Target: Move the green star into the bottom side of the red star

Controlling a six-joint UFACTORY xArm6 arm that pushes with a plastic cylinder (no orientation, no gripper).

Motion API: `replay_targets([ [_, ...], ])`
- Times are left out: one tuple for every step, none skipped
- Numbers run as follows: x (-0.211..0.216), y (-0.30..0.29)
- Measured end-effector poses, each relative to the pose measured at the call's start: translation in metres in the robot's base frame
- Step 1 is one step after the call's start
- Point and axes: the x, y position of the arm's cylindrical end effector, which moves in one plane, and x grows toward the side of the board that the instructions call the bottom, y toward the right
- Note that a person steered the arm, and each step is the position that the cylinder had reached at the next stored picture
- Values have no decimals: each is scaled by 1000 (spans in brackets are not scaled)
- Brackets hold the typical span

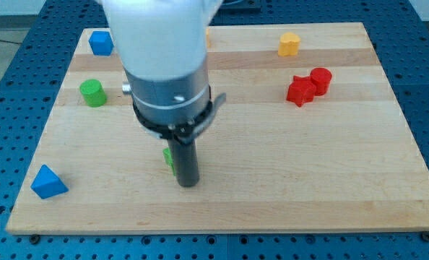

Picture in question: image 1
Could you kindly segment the yellow block behind arm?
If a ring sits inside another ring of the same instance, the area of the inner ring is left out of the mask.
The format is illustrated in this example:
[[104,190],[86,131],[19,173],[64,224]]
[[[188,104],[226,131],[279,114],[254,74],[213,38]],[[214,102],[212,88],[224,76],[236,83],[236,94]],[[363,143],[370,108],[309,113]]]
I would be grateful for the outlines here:
[[211,47],[211,41],[210,41],[210,34],[209,34],[209,28],[207,27],[205,30],[205,38],[206,38],[206,46],[207,48]]

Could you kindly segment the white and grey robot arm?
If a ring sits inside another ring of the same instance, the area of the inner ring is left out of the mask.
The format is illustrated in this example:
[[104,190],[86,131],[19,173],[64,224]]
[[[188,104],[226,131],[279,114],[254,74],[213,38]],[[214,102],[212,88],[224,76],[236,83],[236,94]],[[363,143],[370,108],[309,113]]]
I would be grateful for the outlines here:
[[190,144],[213,121],[206,31],[222,0],[100,0],[139,122]]

